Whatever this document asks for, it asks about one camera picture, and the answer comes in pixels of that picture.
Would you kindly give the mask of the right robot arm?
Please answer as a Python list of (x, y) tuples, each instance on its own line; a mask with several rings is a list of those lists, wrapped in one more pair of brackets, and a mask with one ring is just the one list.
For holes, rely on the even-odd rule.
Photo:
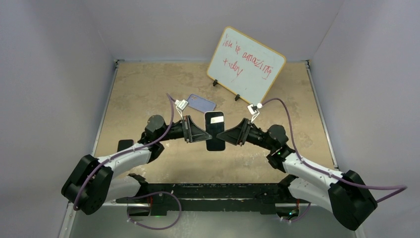
[(264, 132), (243, 119), (234, 128), (217, 134), (217, 138), (233, 145), (249, 142), (269, 150), (269, 164), (293, 177), (278, 188), (279, 198), (285, 202), (297, 198), (320, 206), (349, 230), (355, 231), (378, 207), (358, 173), (331, 170), (299, 157), (287, 145), (288, 137), (281, 125), (272, 125)]

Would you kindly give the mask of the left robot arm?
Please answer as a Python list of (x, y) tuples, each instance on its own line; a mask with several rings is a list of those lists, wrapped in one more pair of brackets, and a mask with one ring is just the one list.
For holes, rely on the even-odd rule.
[(61, 194), (86, 215), (95, 213), (109, 200), (130, 197), (141, 203), (148, 196), (146, 187), (134, 184), (128, 192), (112, 193), (114, 188), (122, 188), (116, 184), (115, 178), (157, 159), (164, 150), (161, 141), (181, 138), (194, 143), (210, 140), (212, 136), (195, 125), (190, 116), (166, 124), (162, 116), (153, 115), (137, 143), (108, 156), (83, 156), (64, 183)]

